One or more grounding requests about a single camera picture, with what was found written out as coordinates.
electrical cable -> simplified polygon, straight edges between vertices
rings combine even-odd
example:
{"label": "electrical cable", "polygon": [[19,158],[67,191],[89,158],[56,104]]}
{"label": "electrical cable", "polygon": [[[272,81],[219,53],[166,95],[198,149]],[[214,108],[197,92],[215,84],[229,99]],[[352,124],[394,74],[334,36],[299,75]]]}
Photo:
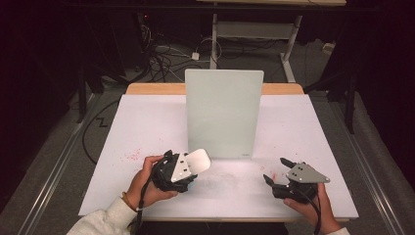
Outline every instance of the electrical cable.
{"label": "electrical cable", "polygon": [[85,134],[86,131],[88,130],[89,126],[91,125],[91,123],[103,112],[105,111],[107,108],[109,108],[111,105],[118,103],[120,101],[120,99],[116,100],[116,101],[112,101],[110,102],[106,107],[104,107],[104,109],[102,109],[97,115],[95,115],[93,118],[91,118],[91,120],[88,122],[88,124],[85,127],[85,130],[82,133],[82,148],[83,151],[86,154],[86,157],[88,157],[88,159],[91,161],[92,164],[96,165],[97,162],[91,157],[91,155],[89,154],[87,148],[86,148],[86,144],[85,144]]}
{"label": "electrical cable", "polygon": [[318,233],[320,232],[320,228],[321,228],[321,205],[320,205],[320,198],[318,197],[317,194],[317,199],[318,199],[318,208],[315,205],[315,203],[309,199],[304,193],[302,193],[301,190],[297,189],[297,188],[293,188],[290,187],[291,190],[300,193],[314,208],[315,212],[317,213],[317,224],[315,225],[315,229],[314,229],[314,235],[318,235]]}
{"label": "electrical cable", "polygon": [[137,217],[136,217],[135,226],[133,230],[135,235],[140,234],[139,231],[141,227],[141,220],[143,217],[143,209],[144,209],[144,196],[146,195],[147,188],[149,187],[149,184],[152,181],[153,174],[155,173],[154,169],[158,168],[158,166],[162,164],[164,160],[165,158],[162,158],[155,165],[153,165],[153,169],[152,169],[152,172],[150,173],[149,178],[147,179],[146,183],[141,188],[140,201],[138,202],[138,212],[137,212]]}

white arm sleeve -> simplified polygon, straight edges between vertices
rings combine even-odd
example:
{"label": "white arm sleeve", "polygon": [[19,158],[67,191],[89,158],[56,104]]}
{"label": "white arm sleeve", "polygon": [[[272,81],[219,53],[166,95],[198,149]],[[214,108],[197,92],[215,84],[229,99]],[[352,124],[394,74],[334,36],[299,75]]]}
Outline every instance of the white arm sleeve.
{"label": "white arm sleeve", "polygon": [[122,198],[116,198],[105,211],[94,211],[81,218],[68,234],[129,235],[126,228],[136,215],[137,213],[126,205]]}
{"label": "white arm sleeve", "polygon": [[350,234],[348,233],[347,229],[344,227],[340,230],[337,230],[336,232],[332,232],[326,235],[350,235]]}

wooden table edge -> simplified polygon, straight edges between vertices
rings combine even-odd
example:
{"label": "wooden table edge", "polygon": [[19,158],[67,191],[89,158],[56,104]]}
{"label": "wooden table edge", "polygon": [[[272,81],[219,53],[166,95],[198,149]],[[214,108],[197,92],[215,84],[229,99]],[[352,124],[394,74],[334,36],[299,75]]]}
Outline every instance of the wooden table edge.
{"label": "wooden table edge", "polygon": [[[131,83],[126,95],[185,95],[185,83]],[[262,95],[302,95],[297,83],[263,83]]]}

human hand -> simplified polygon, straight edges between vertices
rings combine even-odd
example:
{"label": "human hand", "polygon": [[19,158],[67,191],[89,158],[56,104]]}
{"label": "human hand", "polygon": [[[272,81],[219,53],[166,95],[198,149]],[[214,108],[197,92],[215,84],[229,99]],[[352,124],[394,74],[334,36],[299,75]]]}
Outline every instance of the human hand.
{"label": "human hand", "polygon": [[[321,206],[321,229],[324,234],[338,231],[342,227],[335,220],[333,216],[332,206],[330,204],[329,196],[326,192],[326,186],[324,183],[318,183],[318,197],[320,198]],[[315,197],[313,202],[318,207],[318,199]],[[292,208],[293,210],[301,213],[305,216],[306,220],[312,225],[317,224],[318,216],[311,204],[301,204],[293,199],[284,199],[284,204]]]}
{"label": "human hand", "polygon": [[[135,174],[131,181],[130,187],[126,192],[126,198],[130,205],[136,209],[141,198],[141,189],[146,184],[152,172],[153,165],[160,161],[162,156],[150,156],[144,160],[143,168]],[[176,191],[162,191],[158,189],[153,182],[150,182],[146,194],[144,195],[144,207],[148,207],[160,200],[170,199],[177,196]]]}

white board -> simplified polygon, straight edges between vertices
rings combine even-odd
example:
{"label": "white board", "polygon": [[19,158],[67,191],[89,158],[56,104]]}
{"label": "white board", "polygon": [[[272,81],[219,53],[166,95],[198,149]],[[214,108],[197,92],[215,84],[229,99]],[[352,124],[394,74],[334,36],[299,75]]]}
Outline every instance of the white board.
{"label": "white board", "polygon": [[186,70],[189,151],[211,158],[253,155],[262,70]]}
{"label": "white board", "polygon": [[[185,96],[124,95],[79,214],[105,209],[128,189],[149,155],[187,152]],[[262,96],[249,160],[212,160],[189,191],[144,209],[146,220],[290,220],[300,217],[272,196],[265,173],[286,184],[279,159],[305,161],[330,177],[337,218],[358,217],[345,181],[307,95]]]}

